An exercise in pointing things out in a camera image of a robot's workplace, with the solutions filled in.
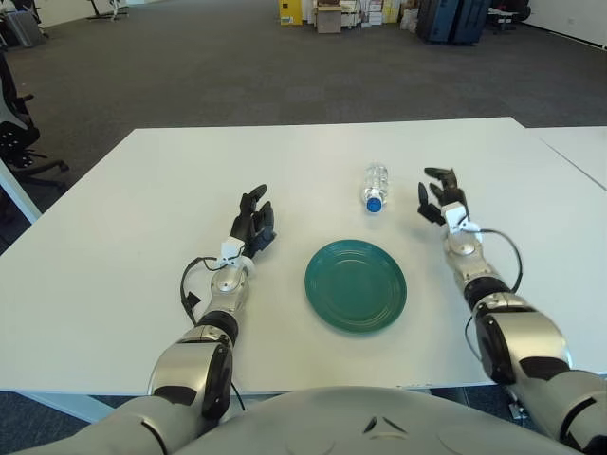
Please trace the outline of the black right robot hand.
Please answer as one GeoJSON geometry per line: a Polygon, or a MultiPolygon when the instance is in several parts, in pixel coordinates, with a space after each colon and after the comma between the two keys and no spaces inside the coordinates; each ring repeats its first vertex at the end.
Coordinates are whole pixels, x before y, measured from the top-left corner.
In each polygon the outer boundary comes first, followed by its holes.
{"type": "Polygon", "coordinates": [[[419,206],[417,213],[431,224],[457,227],[469,219],[469,209],[465,193],[459,188],[453,169],[426,167],[425,175],[436,179],[440,186],[429,184],[439,206],[429,202],[428,192],[423,183],[418,184],[419,206]]]}

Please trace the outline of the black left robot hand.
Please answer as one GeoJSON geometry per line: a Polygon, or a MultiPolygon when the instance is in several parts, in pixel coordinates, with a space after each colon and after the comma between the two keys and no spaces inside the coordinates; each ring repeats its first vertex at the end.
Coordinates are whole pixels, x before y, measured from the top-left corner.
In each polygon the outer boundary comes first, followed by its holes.
{"type": "Polygon", "coordinates": [[[257,209],[257,204],[267,191],[262,184],[249,193],[244,193],[240,201],[240,212],[234,219],[230,236],[242,241],[242,255],[252,259],[276,238],[274,231],[274,211],[270,201],[257,209]]]}

